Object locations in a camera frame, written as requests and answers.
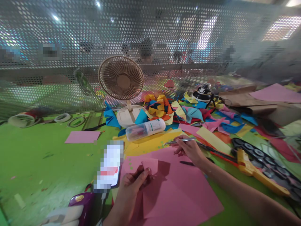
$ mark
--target metal mesh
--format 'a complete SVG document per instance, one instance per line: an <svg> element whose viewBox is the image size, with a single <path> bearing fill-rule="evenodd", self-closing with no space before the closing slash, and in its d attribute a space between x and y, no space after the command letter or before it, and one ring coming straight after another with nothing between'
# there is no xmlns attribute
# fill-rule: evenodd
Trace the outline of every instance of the metal mesh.
<svg viewBox="0 0 301 226"><path fill-rule="evenodd" d="M242 1L0 0L0 119L125 106L97 72L107 57L139 63L146 94L180 96L298 79L298 9ZM96 95L82 91L84 79Z"/></svg>

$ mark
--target plastic bottle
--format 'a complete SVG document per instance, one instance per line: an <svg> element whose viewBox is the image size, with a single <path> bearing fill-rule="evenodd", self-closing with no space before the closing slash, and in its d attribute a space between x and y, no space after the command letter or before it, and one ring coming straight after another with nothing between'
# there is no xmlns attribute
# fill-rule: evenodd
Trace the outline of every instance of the plastic bottle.
<svg viewBox="0 0 301 226"><path fill-rule="evenodd" d="M128 127L125 130L125 134L128 141L135 141L140 138L162 132L165 130L165 127L166 125L163 119L156 119Z"/></svg>

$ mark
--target tweezers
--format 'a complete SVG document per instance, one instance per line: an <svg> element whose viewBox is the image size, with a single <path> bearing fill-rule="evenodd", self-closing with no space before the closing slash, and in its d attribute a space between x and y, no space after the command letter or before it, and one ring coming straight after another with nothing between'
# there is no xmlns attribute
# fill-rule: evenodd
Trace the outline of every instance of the tweezers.
<svg viewBox="0 0 301 226"><path fill-rule="evenodd" d="M185 138L185 139L181 139L182 141L190 141L190 140L195 140L195 137L190 137L190 138ZM168 144L172 144L172 143L176 143L176 141L171 141L171 142L167 142L165 143L163 146L168 145Z"/></svg>

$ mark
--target green tabletop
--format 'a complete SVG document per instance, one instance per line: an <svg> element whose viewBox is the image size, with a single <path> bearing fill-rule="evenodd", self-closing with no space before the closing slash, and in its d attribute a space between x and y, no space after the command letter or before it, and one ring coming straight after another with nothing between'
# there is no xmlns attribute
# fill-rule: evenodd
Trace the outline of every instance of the green tabletop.
<svg viewBox="0 0 301 226"><path fill-rule="evenodd" d="M104 145L119 132L118 128L103 126L99 129L104 132L100 135L97 145L92 143L65 144L71 131L82 129L82 126L71 129L66 127L66 124L66 122L37 124L26 129L8 124L0 126L0 205L11 225L38 225L52 210L67 207L71 197L83 192L86 185L93 180L100 167ZM253 133L247 133L243 139L267 151L267 142L254 136ZM301 164L286 161L272 148L269 153L282 161L288 170L301 179L300 173L298 174L301 172ZM272 193L255 178L243 175L233 165L218 157L212 156L212 159L237 179L258 189L292 211L281 197ZM255 225L255 222L232 197L210 178L208 181L222 202L224 211L203 225L238 225L241 223ZM25 208L20 208L14 198L15 194L20 194L26 204ZM106 205L109 206L111 201L110 194Z"/></svg>

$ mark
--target fan base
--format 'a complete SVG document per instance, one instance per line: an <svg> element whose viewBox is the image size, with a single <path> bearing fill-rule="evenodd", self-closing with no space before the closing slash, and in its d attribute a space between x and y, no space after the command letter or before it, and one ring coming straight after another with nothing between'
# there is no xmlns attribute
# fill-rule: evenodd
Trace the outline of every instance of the fan base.
<svg viewBox="0 0 301 226"><path fill-rule="evenodd" d="M140 105L132 105L132 108L133 110L129 111L127 107L124 107L117 113L118 123L123 128L136 125L135 121L140 113L140 110L143 109L145 111L145 108Z"/></svg>

